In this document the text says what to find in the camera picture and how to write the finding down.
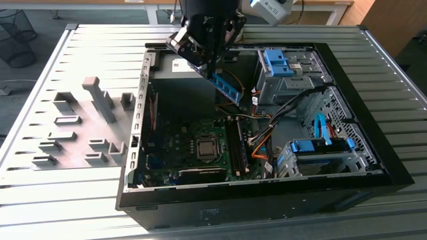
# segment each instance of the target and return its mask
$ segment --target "gray plastic block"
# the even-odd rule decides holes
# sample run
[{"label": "gray plastic block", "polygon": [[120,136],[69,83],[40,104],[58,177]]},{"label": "gray plastic block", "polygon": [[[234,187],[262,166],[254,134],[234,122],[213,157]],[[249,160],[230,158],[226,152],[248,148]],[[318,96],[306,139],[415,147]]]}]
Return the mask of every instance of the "gray plastic block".
[{"label": "gray plastic block", "polygon": [[32,158],[30,161],[37,167],[42,168],[42,167],[52,167],[56,165],[57,160],[54,157],[52,157],[50,155],[40,155],[40,156],[34,156]]},{"label": "gray plastic block", "polygon": [[114,114],[110,109],[110,98],[108,96],[109,100],[105,99],[105,94],[102,93],[98,85],[100,79],[96,76],[86,77],[81,84],[82,89],[86,90],[92,95],[94,108],[100,111],[105,122],[110,124],[116,121]]},{"label": "gray plastic block", "polygon": [[125,142],[121,142],[120,149],[116,148],[114,144],[109,144],[108,154],[117,165],[121,165],[124,155],[126,154],[128,147]]},{"label": "gray plastic block", "polygon": [[112,98],[109,97],[108,91],[101,91],[101,93],[102,93],[102,96],[104,96],[104,99],[106,101],[106,104],[108,104],[109,108],[113,109],[114,108],[114,103],[113,103]]},{"label": "gray plastic block", "polygon": [[69,114],[74,112],[69,103],[76,103],[76,102],[77,100],[74,99],[70,92],[57,92],[52,101],[57,110],[64,114]]},{"label": "gray plastic block", "polygon": [[53,123],[57,126],[61,125],[74,125],[74,124],[80,124],[81,123],[81,118],[78,116],[58,116]]},{"label": "gray plastic block", "polygon": [[104,166],[108,163],[108,158],[101,152],[86,153],[84,160],[93,167]]},{"label": "gray plastic block", "polygon": [[88,146],[94,152],[106,152],[109,148],[109,142],[105,138],[93,138],[88,140]]},{"label": "gray plastic block", "polygon": [[49,140],[74,140],[77,134],[73,131],[50,132],[46,139]]},{"label": "gray plastic block", "polygon": [[56,140],[42,141],[38,143],[38,149],[42,152],[60,151],[61,148],[62,148],[62,146]]},{"label": "gray plastic block", "polygon": [[132,111],[134,109],[134,96],[132,92],[124,92],[121,94],[120,103],[122,106],[122,110]]}]

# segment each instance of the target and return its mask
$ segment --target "gray metal plate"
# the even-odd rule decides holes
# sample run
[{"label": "gray metal plate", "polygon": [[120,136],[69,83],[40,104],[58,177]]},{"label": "gray metal plate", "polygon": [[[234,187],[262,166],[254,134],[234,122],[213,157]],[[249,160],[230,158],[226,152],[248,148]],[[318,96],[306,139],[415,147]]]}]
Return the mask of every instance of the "gray metal plate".
[{"label": "gray metal plate", "polygon": [[176,28],[80,25],[65,31],[0,150],[0,235],[21,239],[425,239],[425,98],[396,69],[368,32],[346,26],[246,26],[246,42],[328,43],[350,82],[409,171],[415,184],[338,214],[241,222],[146,233],[114,210],[118,167],[33,171],[14,151],[33,148],[46,126],[46,93],[77,86],[78,74],[100,78],[110,96],[134,91],[145,43],[162,43]]}]

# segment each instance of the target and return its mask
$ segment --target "expansion slot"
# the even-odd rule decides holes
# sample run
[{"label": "expansion slot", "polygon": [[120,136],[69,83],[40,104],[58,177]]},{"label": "expansion slot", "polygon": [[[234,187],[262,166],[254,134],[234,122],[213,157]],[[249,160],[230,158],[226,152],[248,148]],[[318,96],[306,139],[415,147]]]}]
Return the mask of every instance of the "expansion slot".
[{"label": "expansion slot", "polygon": [[228,142],[228,155],[233,175],[241,176],[249,172],[248,156],[244,138],[241,134],[238,118],[228,117],[225,121],[225,133]]}]

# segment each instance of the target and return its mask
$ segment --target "wire bundle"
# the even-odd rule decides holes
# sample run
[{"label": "wire bundle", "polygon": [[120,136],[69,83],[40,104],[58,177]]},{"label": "wire bundle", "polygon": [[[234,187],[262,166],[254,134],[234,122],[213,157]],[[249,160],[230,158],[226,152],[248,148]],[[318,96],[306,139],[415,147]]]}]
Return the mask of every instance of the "wire bundle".
[{"label": "wire bundle", "polygon": [[297,106],[297,102],[309,94],[313,94],[313,93],[318,93],[318,92],[322,92],[325,89],[324,86],[320,86],[320,87],[314,87],[313,89],[308,89],[308,90],[304,90],[300,94],[297,94],[294,97],[290,98],[290,100],[288,100],[285,102],[285,104],[282,104],[280,106],[280,108],[277,109],[277,111],[274,112],[274,114],[272,115],[268,123],[266,123],[266,127],[265,129],[252,138],[249,139],[249,144],[254,143],[258,139],[261,139],[261,141],[258,142],[258,144],[256,145],[254,147],[254,150],[250,154],[250,156],[253,158],[258,157],[258,158],[262,158],[262,159],[266,159],[264,158],[265,156],[262,155],[257,155],[256,152],[258,151],[261,145],[265,143],[266,139],[270,137],[272,135],[272,132],[273,132],[273,129],[278,123],[278,119],[286,115]]}]

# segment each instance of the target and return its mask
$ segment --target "black cable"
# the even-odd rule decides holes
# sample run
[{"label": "black cable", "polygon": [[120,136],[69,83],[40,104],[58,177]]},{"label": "black cable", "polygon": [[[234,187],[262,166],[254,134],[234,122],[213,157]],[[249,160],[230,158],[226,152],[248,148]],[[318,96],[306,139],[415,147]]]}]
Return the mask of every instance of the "black cable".
[{"label": "black cable", "polygon": [[[176,5],[177,5],[177,3],[178,3],[178,6],[180,6],[178,11],[176,11]],[[162,10],[162,12],[165,12],[168,18],[170,18],[170,15],[172,15],[172,14],[174,15],[174,14],[180,13],[181,11],[182,11],[181,1],[178,1],[178,0],[174,0],[174,5],[173,5],[173,11],[172,11],[172,13],[169,13],[166,10]]]},{"label": "black cable", "polygon": [[304,3],[304,0],[300,0],[300,2],[301,2],[301,9],[300,9],[300,12],[298,12],[298,17],[297,17],[297,19],[294,21],[286,23],[286,25],[293,24],[293,23],[298,24],[298,22],[301,20],[305,3]]},{"label": "black cable", "polygon": [[266,135],[276,127],[278,123],[278,119],[286,115],[293,109],[297,107],[297,102],[309,94],[322,92],[326,86],[317,86],[313,89],[306,89],[301,93],[298,93],[294,97],[292,97],[285,104],[282,104],[274,114],[270,116],[270,119],[266,124],[266,128],[257,134],[249,141],[253,143],[260,139],[261,136]]}]

